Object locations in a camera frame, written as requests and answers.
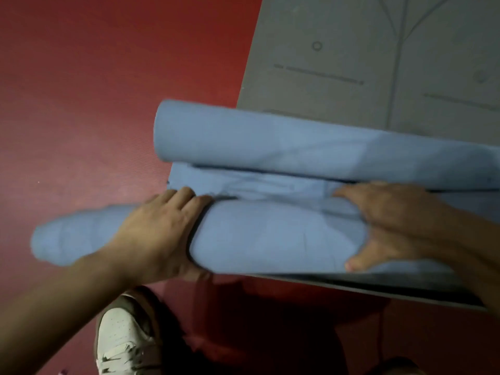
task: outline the gray yoga mat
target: gray yoga mat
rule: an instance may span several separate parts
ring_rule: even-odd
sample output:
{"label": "gray yoga mat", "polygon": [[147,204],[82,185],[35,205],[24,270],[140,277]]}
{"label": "gray yoga mat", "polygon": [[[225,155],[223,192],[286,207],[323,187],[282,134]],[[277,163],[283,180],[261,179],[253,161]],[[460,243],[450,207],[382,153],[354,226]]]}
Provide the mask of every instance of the gray yoga mat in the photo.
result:
{"label": "gray yoga mat", "polygon": [[[329,197],[338,180],[455,190],[439,197],[500,222],[499,193],[491,191],[500,185],[496,147],[179,101],[160,105],[154,144],[160,159],[175,161],[169,187],[236,198],[216,202],[191,241],[192,258],[213,272],[343,274],[367,232],[356,207]],[[68,265],[104,245],[133,207],[83,211],[40,226],[33,253]],[[396,275],[396,285],[461,288],[448,267],[432,261],[391,262],[371,274],[372,282],[391,284]]]}

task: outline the shoelace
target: shoelace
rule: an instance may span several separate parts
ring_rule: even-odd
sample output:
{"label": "shoelace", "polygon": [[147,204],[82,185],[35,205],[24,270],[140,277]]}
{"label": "shoelace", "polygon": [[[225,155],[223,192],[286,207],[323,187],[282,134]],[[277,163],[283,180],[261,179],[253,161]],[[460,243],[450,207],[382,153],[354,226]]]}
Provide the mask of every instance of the shoelace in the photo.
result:
{"label": "shoelace", "polygon": [[97,360],[99,374],[160,375],[160,366],[158,347],[136,347],[132,342],[112,348]]}

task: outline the white shoe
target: white shoe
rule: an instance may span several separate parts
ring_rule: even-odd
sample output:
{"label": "white shoe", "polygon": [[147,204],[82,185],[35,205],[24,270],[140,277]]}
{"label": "white shoe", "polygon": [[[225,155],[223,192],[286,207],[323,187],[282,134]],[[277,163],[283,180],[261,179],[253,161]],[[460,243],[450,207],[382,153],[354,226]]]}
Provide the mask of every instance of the white shoe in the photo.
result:
{"label": "white shoe", "polygon": [[162,375],[161,335],[148,292],[128,291],[97,317],[94,356],[99,374]]}

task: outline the rolled blue mat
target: rolled blue mat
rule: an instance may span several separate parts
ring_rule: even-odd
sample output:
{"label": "rolled blue mat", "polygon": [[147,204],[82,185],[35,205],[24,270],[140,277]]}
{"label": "rolled blue mat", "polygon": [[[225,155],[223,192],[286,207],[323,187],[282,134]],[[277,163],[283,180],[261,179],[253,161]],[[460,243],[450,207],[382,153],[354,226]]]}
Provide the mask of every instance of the rolled blue mat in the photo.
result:
{"label": "rolled blue mat", "polygon": [[[175,161],[170,188],[236,198],[208,210],[189,248],[217,273],[342,274],[367,237],[357,208],[330,198],[343,180],[460,190],[439,197],[500,222],[500,193],[486,191],[500,186],[496,147],[178,101],[159,106],[154,144],[160,159]],[[484,191],[465,191],[473,189]],[[33,253],[69,265],[109,241],[133,208],[82,211],[37,227]],[[421,289],[460,287],[448,267],[428,260],[371,273],[389,282],[391,274],[408,275],[404,285]]]}

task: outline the floor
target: floor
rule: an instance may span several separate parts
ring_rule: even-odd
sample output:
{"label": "floor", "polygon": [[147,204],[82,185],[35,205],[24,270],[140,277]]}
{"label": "floor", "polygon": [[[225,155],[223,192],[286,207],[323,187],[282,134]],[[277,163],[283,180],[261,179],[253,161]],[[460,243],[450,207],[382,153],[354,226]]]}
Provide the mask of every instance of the floor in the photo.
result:
{"label": "floor", "polygon": [[[60,214],[165,188],[166,97],[234,107],[261,0],[0,1],[0,304],[57,271],[29,253]],[[251,277],[153,289],[186,339],[246,373],[361,375],[405,355],[429,374],[498,373],[485,313]],[[41,371],[95,374],[90,324]]]}

